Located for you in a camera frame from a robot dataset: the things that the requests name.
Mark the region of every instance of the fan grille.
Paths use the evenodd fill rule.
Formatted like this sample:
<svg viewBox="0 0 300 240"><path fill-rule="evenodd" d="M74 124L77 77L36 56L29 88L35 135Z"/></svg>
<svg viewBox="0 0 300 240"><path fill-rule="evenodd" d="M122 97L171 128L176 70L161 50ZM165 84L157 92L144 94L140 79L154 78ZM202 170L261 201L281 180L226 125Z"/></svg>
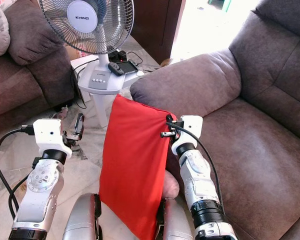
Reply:
<svg viewBox="0 0 300 240"><path fill-rule="evenodd" d="M90 54L107 54L119 48L129 36L134 23L133 0L83 0L97 15L92 32L74 28L67 9L74 0L39 0L43 14L55 33L68 45Z"/></svg>

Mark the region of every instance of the gray sofa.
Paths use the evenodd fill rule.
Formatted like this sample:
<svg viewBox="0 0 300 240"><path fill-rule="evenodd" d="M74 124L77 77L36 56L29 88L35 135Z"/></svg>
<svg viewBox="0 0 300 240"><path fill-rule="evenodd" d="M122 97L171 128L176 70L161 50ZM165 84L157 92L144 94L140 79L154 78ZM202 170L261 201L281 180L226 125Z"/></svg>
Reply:
<svg viewBox="0 0 300 240"><path fill-rule="evenodd" d="M241 240L300 240L300 1L262 1L229 49L161 68L130 92L203 117L200 139ZM166 168L182 189L170 152Z"/></svg>
<svg viewBox="0 0 300 240"><path fill-rule="evenodd" d="M67 51L40 8L18 0L4 14L11 41L0 56L0 128L74 97Z"/></svg>

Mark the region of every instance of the fan logo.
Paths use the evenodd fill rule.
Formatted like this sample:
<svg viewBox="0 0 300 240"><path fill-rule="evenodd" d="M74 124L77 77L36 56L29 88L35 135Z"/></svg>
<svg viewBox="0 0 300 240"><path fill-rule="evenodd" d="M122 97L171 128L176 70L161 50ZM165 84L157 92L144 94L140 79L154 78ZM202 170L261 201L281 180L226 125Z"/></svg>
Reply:
<svg viewBox="0 0 300 240"><path fill-rule="evenodd" d="M88 16L75 16L75 19L89 20Z"/></svg>

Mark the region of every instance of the red pillow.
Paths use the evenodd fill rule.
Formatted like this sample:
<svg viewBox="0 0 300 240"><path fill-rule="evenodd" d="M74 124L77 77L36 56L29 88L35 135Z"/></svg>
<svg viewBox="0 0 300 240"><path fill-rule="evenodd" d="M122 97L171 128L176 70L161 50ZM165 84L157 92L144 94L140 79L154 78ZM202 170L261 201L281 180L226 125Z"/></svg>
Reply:
<svg viewBox="0 0 300 240"><path fill-rule="evenodd" d="M168 114L118 95L105 136L100 199L140 240L155 238L169 145L160 133L168 131Z"/></svg>

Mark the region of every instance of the white table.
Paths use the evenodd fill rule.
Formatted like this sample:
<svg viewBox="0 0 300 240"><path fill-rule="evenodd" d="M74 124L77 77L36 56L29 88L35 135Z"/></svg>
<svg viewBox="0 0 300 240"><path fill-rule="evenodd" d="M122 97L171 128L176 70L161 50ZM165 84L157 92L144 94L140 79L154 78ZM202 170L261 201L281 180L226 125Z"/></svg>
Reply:
<svg viewBox="0 0 300 240"><path fill-rule="evenodd" d="M85 57L81 57L75 60L71 61L71 66L73 69L75 69L77 66L84 64L86 62L95 60L98 56L95 55L89 55ZM75 77L77 77L78 72L85 68L86 66L88 67L87 70L91 70L98 65L98 61L94 61L94 64L89 64L88 66L85 64L81 67L78 67L75 71ZM108 67L105 66L104 69L100 69L103 71L108 71ZM131 84L136 82L141 76L144 75L142 71L138 71L135 73L130 73L123 75L121 77L115 77L112 79L110 77L108 87L106 90L101 90L101 89L95 89L95 88L90 88L89 87L89 82L90 82L90 76L88 74L83 74L85 70L82 70L79 74L79 81L78 81L78 87L81 91L83 101L88 102L90 101L90 97L92 97L96 114L99 120L99 124L101 125L102 128L106 127L108 125L108 119L106 116L106 110L104 106L104 96L105 95L116 95L120 92L121 89L129 87Z"/></svg>

